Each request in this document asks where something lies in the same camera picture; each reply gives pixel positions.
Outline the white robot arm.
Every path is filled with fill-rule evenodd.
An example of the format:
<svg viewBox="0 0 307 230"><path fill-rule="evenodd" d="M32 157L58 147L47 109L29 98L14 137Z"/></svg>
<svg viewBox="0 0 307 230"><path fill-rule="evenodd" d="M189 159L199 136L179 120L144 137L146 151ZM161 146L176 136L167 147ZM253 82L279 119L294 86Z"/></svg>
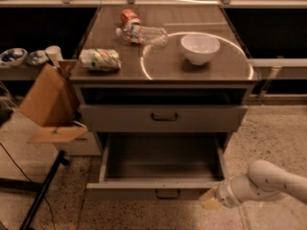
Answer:
<svg viewBox="0 0 307 230"><path fill-rule="evenodd" d="M307 204L307 178L266 160L256 160L245 174L224 180L200 197L206 210L234 208L247 201L274 201L286 194Z"/></svg>

